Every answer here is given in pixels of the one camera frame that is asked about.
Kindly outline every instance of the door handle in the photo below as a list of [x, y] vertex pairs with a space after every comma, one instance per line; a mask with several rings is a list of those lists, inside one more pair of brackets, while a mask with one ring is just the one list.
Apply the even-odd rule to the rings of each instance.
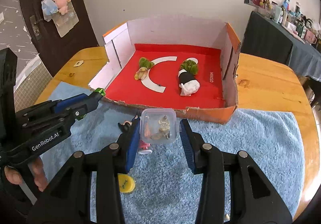
[[35, 15], [32, 15], [29, 19], [30, 19], [31, 26], [33, 27], [33, 33], [35, 34], [36, 40], [41, 39], [41, 34], [37, 24], [43, 21], [43, 18], [36, 20]]

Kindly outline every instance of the blue rug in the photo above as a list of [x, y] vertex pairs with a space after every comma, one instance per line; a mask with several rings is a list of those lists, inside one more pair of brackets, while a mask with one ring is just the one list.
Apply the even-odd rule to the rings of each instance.
[[[83, 88], [60, 83], [49, 99], [66, 99]], [[115, 142], [121, 134], [117, 123], [131, 120], [136, 111], [100, 102], [96, 111], [76, 121], [72, 136], [41, 157], [50, 181], [77, 150], [92, 153]], [[194, 132], [220, 150], [247, 151], [274, 185], [292, 216], [303, 189], [304, 150], [299, 127], [292, 113], [237, 109], [226, 125], [189, 120]], [[122, 194], [126, 223], [194, 223], [201, 192], [202, 175], [193, 175], [187, 166], [180, 138], [170, 145], [152, 145], [153, 153], [136, 156], [131, 175], [136, 187]], [[96, 221], [93, 174], [91, 220]], [[230, 213], [229, 176], [225, 174], [225, 213]]]

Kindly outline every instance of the sticker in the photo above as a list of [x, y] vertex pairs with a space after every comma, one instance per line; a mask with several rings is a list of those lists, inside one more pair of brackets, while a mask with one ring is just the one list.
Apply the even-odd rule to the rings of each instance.
[[76, 62], [76, 64], [73, 65], [73, 67], [78, 67], [84, 63], [84, 60], [79, 60]]

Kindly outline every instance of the white crescent shape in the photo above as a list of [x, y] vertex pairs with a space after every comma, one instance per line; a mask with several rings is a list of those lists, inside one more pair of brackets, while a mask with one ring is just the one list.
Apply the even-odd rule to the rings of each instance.
[[186, 60], [192, 60], [192, 61], [194, 61], [196, 64], [198, 63], [198, 60], [197, 60], [196, 58], [194, 58], [194, 57], [190, 57], [190, 58], [188, 58], [188, 59], [186, 59]]
[[[154, 65], [160, 63], [160, 62], [165, 62], [165, 61], [176, 61], [177, 56], [164, 56], [164, 57], [160, 57], [160, 58], [156, 58], [154, 60], [152, 60], [152, 62], [154, 63]], [[165, 91], [164, 86], [159, 86], [157, 84], [155, 84], [153, 81], [151, 81], [151, 79], [149, 78], [149, 71], [147, 72], [147, 77], [145, 77], [144, 80], [142, 80], [142, 84], [149, 88], [150, 90], [153, 90], [155, 92], [159, 92], [159, 93], [163, 93]]]

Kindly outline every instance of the red paper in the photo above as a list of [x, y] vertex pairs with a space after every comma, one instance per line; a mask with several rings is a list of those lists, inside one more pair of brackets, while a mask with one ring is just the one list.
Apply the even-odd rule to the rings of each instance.
[[[135, 44], [135, 48], [133, 57], [106, 89], [107, 98], [126, 104], [173, 109], [224, 107], [219, 49], [153, 44]], [[149, 77], [155, 84], [166, 87], [164, 93], [150, 90], [140, 80], [134, 79], [141, 57], [152, 61], [165, 56], [177, 56], [177, 60], [156, 64], [149, 72]], [[195, 78], [200, 83], [200, 89], [191, 96], [180, 96], [179, 67], [185, 59], [191, 57], [198, 60], [199, 72]]]

